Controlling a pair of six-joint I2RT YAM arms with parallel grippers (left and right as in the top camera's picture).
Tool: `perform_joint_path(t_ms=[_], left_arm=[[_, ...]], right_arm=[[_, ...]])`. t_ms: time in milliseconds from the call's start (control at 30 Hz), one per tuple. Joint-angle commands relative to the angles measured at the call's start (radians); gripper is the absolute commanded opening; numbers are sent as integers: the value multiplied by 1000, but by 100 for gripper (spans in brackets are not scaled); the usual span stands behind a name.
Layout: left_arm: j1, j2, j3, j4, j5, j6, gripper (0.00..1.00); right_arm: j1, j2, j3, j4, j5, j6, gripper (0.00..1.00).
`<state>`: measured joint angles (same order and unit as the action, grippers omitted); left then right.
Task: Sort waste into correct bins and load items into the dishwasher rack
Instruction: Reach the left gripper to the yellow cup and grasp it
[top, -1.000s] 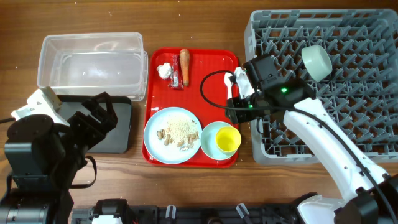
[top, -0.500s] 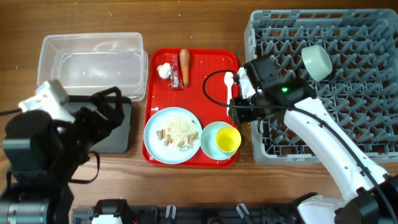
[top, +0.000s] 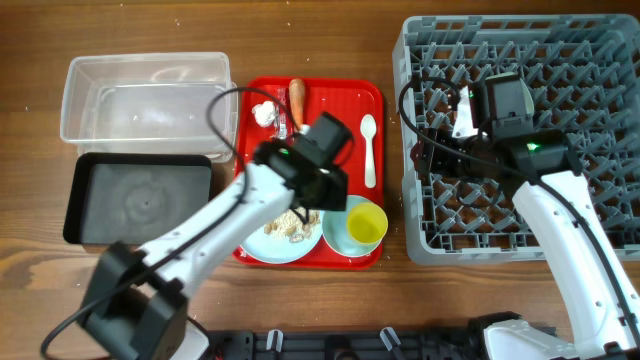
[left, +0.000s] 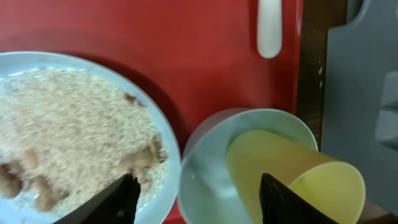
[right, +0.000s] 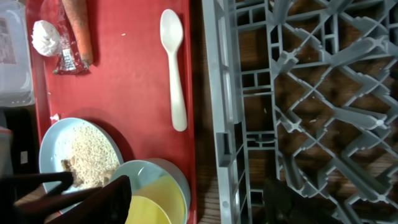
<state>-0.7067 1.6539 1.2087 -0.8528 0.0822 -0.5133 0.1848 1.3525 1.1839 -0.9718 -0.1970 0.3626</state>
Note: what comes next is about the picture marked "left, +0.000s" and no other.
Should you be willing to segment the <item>peanut shell food scraps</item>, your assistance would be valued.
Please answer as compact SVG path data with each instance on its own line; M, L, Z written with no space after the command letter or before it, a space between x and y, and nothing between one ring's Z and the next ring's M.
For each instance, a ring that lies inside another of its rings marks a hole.
M40 212L72 211L130 173L138 206L164 186L167 150L135 96L84 70L36 69L1 80L1 190L13 175Z

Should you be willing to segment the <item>yellow plastic cup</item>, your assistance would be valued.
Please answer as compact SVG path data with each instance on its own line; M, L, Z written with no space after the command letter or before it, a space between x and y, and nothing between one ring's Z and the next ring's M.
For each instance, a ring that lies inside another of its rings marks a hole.
M269 131L238 136L227 150L226 166L253 223L262 221L259 189L264 173L337 223L356 223L363 211L366 189L357 168Z

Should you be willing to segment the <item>white plastic spoon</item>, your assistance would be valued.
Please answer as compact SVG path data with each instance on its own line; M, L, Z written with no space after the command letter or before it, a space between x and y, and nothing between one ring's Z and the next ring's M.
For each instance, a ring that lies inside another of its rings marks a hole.
M258 0L257 51L274 58L282 49L282 1Z

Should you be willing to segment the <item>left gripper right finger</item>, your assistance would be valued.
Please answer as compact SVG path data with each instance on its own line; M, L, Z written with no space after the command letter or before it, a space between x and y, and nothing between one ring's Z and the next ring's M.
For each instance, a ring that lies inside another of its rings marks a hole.
M337 224L268 173L262 174L259 200L263 224Z

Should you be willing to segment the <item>light blue small bowl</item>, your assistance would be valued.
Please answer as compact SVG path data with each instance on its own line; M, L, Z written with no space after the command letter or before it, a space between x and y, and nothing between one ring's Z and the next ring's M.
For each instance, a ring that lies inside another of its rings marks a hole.
M225 157L230 143L252 129L264 129L317 150L310 128L277 109L231 108L204 120L183 152L178 207L186 223L250 223L229 176Z

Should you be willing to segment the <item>large light blue plate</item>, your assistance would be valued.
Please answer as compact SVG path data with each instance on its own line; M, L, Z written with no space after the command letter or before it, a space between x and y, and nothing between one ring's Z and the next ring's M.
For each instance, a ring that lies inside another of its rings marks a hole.
M178 192L174 132L137 85L63 54L1 54L1 222L53 223L125 174L136 223L162 223Z

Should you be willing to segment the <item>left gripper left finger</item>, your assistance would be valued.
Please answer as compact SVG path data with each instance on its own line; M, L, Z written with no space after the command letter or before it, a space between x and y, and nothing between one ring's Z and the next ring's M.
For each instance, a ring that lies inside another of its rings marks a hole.
M125 174L55 224L133 224L141 185Z

